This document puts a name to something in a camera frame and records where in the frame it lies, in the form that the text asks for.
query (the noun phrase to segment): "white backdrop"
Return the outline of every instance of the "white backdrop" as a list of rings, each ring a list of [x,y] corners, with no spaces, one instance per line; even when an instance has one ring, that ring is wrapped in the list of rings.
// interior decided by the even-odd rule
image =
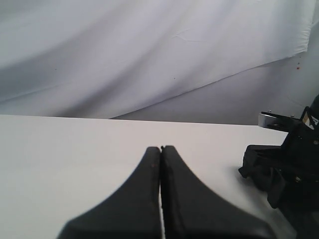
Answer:
[[[294,56],[315,4],[2,1],[0,114],[111,118]]]

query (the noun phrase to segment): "white table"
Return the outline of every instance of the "white table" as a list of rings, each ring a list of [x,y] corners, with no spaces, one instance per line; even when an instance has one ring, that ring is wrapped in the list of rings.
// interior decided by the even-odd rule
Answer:
[[[294,238],[237,171],[247,145],[280,145],[285,136],[245,125],[0,116],[0,238],[56,238],[127,179],[146,147],[161,145],[174,145],[202,182],[268,221],[278,238]]]

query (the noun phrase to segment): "white tabletop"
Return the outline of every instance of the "white tabletop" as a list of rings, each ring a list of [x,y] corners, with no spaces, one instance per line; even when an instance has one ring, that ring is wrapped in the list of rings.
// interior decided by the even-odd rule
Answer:
[[[203,183],[266,220],[278,238],[294,238],[265,193],[237,171],[249,144],[280,145],[285,136],[246,125],[0,116],[0,238],[56,238],[112,194],[148,146],[161,145],[174,145]]]

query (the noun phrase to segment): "black mechanical part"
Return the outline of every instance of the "black mechanical part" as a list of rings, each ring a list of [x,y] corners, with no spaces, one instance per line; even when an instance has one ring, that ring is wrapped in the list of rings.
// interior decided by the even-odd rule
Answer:
[[[126,182],[101,204],[70,220],[58,239],[160,239],[160,150],[147,148]]]
[[[306,107],[300,119],[282,119],[280,129],[289,132],[283,144],[248,146],[239,172],[268,193],[269,204],[281,210],[298,239],[318,239],[319,117]]]
[[[166,239],[274,239],[269,225],[206,187],[173,146],[162,148],[160,190]]]

